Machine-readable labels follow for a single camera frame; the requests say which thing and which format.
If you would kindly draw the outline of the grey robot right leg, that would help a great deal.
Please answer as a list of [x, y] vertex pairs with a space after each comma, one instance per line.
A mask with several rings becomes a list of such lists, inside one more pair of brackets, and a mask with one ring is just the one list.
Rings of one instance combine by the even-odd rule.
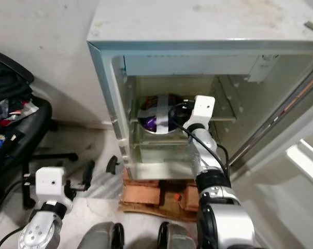
[[163, 222], [159, 227], [157, 249], [196, 249], [196, 240], [185, 227]]

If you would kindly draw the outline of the clear fridge shelf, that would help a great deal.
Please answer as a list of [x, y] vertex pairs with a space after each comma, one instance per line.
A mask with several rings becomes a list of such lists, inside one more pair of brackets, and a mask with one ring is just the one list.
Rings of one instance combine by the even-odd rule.
[[125, 109], [129, 111], [130, 121], [137, 121], [137, 112], [144, 99], [152, 95], [178, 95], [192, 100], [197, 95], [212, 96], [216, 99], [212, 121], [236, 120], [230, 100], [226, 98], [223, 76], [129, 76], [125, 81]]
[[186, 137], [134, 137], [130, 140], [130, 146], [133, 149], [170, 149], [171, 147], [188, 145], [188, 139]]

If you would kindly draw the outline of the brown cardboard sheet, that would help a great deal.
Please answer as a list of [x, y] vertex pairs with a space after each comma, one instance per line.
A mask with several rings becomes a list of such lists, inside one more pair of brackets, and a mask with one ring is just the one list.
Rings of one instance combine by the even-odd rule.
[[124, 213], [143, 213], [155, 216], [179, 220], [183, 222], [194, 222], [197, 212], [187, 212], [181, 207], [182, 193], [187, 186], [195, 186], [192, 179], [182, 180], [132, 180], [127, 169], [123, 169], [123, 188], [128, 183], [144, 183], [147, 181], [159, 181], [161, 189], [160, 204], [138, 204], [131, 202], [119, 202], [119, 209]]

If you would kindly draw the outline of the grey freezer compartment flap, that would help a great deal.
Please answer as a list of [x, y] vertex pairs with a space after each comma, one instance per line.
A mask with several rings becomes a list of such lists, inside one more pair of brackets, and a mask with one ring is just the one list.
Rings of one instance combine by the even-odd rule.
[[129, 76], [162, 75], [249, 75], [260, 62], [279, 55], [230, 56], [124, 56]]

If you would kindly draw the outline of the black clothing pile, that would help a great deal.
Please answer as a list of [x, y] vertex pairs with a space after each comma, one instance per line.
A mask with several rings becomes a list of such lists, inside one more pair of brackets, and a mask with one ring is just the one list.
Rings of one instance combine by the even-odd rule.
[[0, 120], [22, 110], [24, 82], [12, 70], [0, 68]]

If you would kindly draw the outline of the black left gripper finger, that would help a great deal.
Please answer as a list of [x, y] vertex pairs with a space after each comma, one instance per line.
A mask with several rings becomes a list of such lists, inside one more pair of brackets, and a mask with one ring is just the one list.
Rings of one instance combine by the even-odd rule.
[[93, 169], [95, 168], [95, 161], [90, 160], [84, 167], [84, 172], [81, 176], [81, 191], [86, 191], [92, 184]]

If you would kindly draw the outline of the black bowl grey tape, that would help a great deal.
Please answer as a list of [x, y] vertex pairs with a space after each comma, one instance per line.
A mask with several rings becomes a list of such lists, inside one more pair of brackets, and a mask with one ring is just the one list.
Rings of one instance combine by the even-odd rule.
[[183, 103], [184, 99], [174, 94], [147, 96], [138, 109], [137, 120], [149, 133], [168, 134], [185, 122]]

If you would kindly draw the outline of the red white striped cloth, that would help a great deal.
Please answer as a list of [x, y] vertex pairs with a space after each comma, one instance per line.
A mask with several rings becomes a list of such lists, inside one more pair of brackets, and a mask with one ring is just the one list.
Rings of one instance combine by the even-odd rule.
[[39, 107], [33, 104], [33, 101], [22, 102], [22, 109], [9, 113], [9, 116], [5, 119], [0, 119], [0, 126], [9, 126], [14, 122], [36, 113]]

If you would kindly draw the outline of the black plastic piece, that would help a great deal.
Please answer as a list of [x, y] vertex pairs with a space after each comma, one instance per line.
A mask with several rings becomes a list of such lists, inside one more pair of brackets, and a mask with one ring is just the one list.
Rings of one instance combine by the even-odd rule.
[[117, 156], [112, 156], [112, 157], [109, 159], [108, 163], [107, 163], [107, 166], [106, 166], [106, 168], [105, 168], [105, 172], [106, 172], [106, 173], [110, 173], [110, 174], [112, 174], [112, 175], [116, 175], [116, 173], [117, 173], [117, 168], [118, 168], [118, 166], [120, 166], [120, 165], [121, 165], [121, 163], [120, 163], [118, 157], [117, 157]]

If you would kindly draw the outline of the grey robot left leg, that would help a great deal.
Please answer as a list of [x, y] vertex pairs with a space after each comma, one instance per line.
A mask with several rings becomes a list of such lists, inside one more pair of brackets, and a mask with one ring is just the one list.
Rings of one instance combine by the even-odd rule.
[[86, 232], [77, 249], [124, 249], [125, 230], [121, 223], [103, 222]]

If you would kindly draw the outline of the grey mini fridge body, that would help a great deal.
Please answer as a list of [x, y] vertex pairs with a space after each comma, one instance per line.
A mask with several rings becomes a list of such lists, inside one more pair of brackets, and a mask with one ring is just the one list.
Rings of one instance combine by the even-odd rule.
[[[138, 121], [130, 121], [124, 104], [130, 99], [125, 90], [129, 75], [124, 56], [256, 56], [246, 45], [229, 40], [228, 25], [303, 17], [313, 17], [313, 0], [101, 0], [87, 45], [119, 143], [120, 159], [130, 177], [185, 179], [192, 178], [192, 171], [180, 155], [187, 147], [131, 148], [134, 137], [159, 135], [149, 133]], [[162, 76], [223, 76], [224, 83], [228, 76], [239, 74]], [[233, 154], [221, 134], [221, 128], [229, 123], [211, 120], [209, 130], [229, 151], [232, 169]], [[187, 137], [179, 130], [162, 136]]]

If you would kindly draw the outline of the orange brick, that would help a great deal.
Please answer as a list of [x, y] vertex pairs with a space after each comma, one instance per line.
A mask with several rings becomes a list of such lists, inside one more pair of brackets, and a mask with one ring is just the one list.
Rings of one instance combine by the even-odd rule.
[[159, 181], [128, 183], [123, 189], [121, 201], [138, 204], [160, 204]]
[[197, 212], [199, 195], [195, 186], [187, 186], [182, 193], [181, 207], [187, 212]]

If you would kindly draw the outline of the black office chair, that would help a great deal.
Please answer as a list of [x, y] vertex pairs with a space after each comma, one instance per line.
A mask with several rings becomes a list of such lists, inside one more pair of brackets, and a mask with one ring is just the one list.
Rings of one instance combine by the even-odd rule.
[[47, 135], [48, 131], [57, 130], [57, 124], [52, 119], [52, 106], [44, 98], [33, 94], [32, 83], [35, 81], [33, 73], [22, 66], [16, 60], [0, 52], [0, 68], [14, 71], [19, 80], [24, 82], [24, 99], [22, 102], [33, 101], [39, 110], [20, 121], [9, 126], [0, 126], [0, 134], [6, 136], [3, 146], [0, 148], [0, 204], [4, 201], [9, 190], [14, 186], [10, 180], [21, 168], [22, 175], [29, 174], [29, 163], [38, 159], [71, 159], [76, 161], [78, 156], [74, 153], [51, 154], [36, 156], [37, 146]]

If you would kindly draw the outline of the grey robot leg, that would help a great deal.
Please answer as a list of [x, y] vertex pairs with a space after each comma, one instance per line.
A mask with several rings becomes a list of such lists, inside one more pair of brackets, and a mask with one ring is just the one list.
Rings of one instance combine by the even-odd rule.
[[196, 240], [185, 227], [163, 222], [159, 227], [157, 249], [196, 249]]
[[121, 223], [103, 222], [86, 232], [77, 249], [124, 249], [125, 230]]

